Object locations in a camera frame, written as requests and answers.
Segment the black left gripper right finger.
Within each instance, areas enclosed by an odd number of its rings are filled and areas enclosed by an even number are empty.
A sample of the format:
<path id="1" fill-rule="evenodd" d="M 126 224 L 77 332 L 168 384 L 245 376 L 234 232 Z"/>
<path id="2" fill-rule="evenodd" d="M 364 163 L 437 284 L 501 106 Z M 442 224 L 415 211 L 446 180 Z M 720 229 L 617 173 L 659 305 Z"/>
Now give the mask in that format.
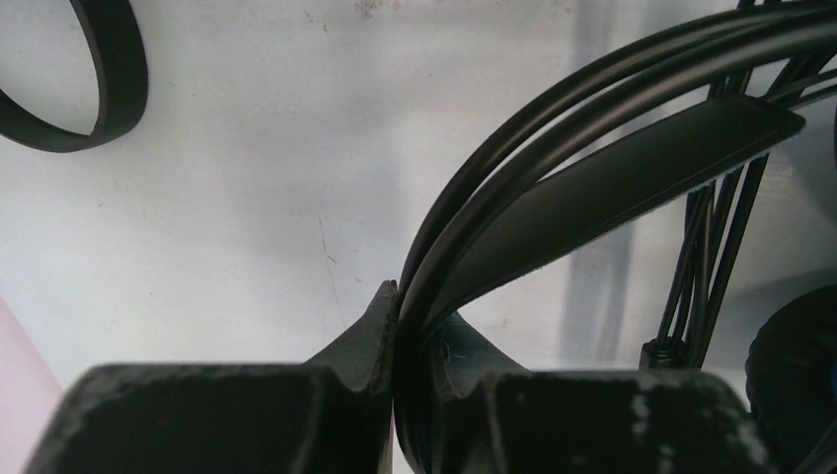
<path id="1" fill-rule="evenodd" d="M 771 473 L 737 395 L 700 371 L 531 371 L 458 316 L 427 347 L 434 473 Z"/>

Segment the blue black headphones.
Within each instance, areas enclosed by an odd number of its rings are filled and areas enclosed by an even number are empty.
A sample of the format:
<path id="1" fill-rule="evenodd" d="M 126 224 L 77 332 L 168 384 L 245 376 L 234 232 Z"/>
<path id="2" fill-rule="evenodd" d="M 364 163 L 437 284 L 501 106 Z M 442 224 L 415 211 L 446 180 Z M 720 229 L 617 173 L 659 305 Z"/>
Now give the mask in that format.
<path id="1" fill-rule="evenodd" d="M 832 1 L 743 1 L 630 43 L 510 118 L 424 219 L 401 277 L 394 370 L 400 446 L 417 473 L 434 405 L 427 347 L 462 306 L 676 198 L 682 246 L 636 370 L 700 371 L 769 153 L 836 92 Z M 771 473 L 836 469 L 836 288 L 772 315 L 741 401 Z"/>

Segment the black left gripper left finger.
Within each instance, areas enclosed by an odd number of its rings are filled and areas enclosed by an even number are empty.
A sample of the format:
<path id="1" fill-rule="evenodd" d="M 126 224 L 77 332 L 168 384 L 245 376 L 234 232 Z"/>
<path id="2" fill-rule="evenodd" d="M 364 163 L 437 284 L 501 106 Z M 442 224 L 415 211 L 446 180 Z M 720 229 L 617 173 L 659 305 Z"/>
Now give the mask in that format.
<path id="1" fill-rule="evenodd" d="M 399 291 L 301 363 L 124 363 L 61 400 L 30 473 L 388 473 Z"/>

